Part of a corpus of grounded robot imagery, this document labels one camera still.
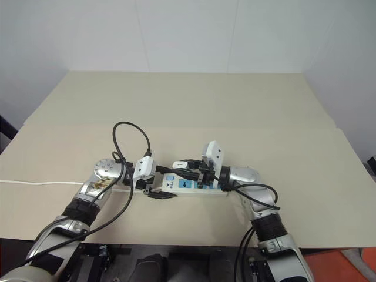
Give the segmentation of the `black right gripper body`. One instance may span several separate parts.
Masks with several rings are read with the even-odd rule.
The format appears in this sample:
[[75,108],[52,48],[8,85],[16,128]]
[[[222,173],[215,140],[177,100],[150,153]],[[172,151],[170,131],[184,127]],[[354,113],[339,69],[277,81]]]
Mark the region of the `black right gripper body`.
[[205,186],[211,186],[213,189],[220,187],[221,166],[212,160],[202,159],[199,165],[199,176],[197,187],[203,189]]

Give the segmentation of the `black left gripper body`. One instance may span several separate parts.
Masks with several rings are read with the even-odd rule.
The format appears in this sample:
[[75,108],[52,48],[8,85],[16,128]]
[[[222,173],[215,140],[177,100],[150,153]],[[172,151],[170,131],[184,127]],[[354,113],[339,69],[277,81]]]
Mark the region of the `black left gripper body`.
[[152,191],[152,184],[156,174],[156,166],[137,166],[136,188],[143,190],[143,194]]

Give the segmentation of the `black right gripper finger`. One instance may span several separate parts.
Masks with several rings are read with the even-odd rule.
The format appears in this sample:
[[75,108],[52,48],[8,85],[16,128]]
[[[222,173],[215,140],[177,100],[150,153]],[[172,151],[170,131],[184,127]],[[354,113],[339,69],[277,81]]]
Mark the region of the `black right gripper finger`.
[[202,181],[203,180],[203,174],[194,172],[191,170],[186,170],[186,169],[176,169],[175,174],[188,180],[193,180],[193,181]]
[[173,169],[190,169],[190,170],[198,170],[202,166],[201,160],[194,160],[194,159],[183,159],[175,161],[172,165]]

